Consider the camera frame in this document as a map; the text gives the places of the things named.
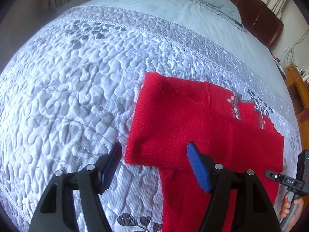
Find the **metal screw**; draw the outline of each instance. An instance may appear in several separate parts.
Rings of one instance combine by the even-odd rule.
[[[88,171],[91,171],[91,170],[95,169],[95,165],[89,164],[86,168],[87,168]]]
[[[255,172],[254,172],[252,169],[248,169],[248,170],[247,170],[247,174],[249,174],[249,175],[254,175]]]
[[[214,165],[214,168],[221,170],[221,169],[223,169],[223,166],[222,166],[222,164],[216,164],[216,165]]]
[[[56,172],[55,172],[55,175],[56,176],[60,176],[60,175],[62,175],[63,174],[63,171],[62,170],[57,170]]]

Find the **white wall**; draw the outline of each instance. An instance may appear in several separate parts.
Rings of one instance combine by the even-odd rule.
[[[54,11],[43,11],[42,0],[15,0],[0,24],[0,72],[13,54],[42,26],[67,9],[89,0],[72,0]]]
[[[284,64],[284,57],[287,53],[287,51],[284,52],[285,48],[291,48],[298,42],[306,30],[308,30],[309,26],[293,0],[287,1],[286,8],[283,10],[281,16],[281,21],[284,24],[283,31],[272,53]],[[295,47],[294,63],[300,63],[299,69],[302,66],[304,66],[304,70],[309,69],[309,35],[302,43]]]

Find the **blue gripper pad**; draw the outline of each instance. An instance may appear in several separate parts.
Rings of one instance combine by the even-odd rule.
[[[209,172],[200,157],[200,152],[191,142],[187,145],[187,156],[197,179],[198,185],[201,189],[209,194],[211,190]]]

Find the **human hand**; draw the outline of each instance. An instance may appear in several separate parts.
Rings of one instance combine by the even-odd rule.
[[[284,218],[287,216],[287,214],[289,213],[289,208],[291,207],[291,203],[287,200],[287,198],[288,198],[288,194],[285,194],[284,199],[282,201],[282,205],[281,205],[281,211],[280,211],[281,218]],[[302,208],[304,206],[304,200],[300,197],[294,200],[294,204],[298,205],[298,208],[296,209],[295,214],[291,218],[290,223],[288,224],[288,227],[286,228],[285,232],[289,232],[291,228],[293,228],[295,223],[298,221],[298,219],[300,218],[300,215],[302,213]]]

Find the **finger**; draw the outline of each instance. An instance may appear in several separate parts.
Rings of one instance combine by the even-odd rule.
[[[294,200],[294,204],[303,207],[304,200],[302,198],[298,198],[298,199]]]
[[[281,218],[285,218],[285,217],[286,217],[286,214],[285,214],[285,213],[280,212],[279,214],[280,214],[280,217],[281,217]]]
[[[281,213],[287,215],[287,214],[289,213],[289,209],[287,209],[287,208],[282,208],[282,209],[281,209]]]
[[[287,201],[286,195],[284,196],[284,198],[282,199],[282,203]]]
[[[284,208],[290,208],[291,207],[291,203],[288,200],[285,200],[282,204],[282,207]]]

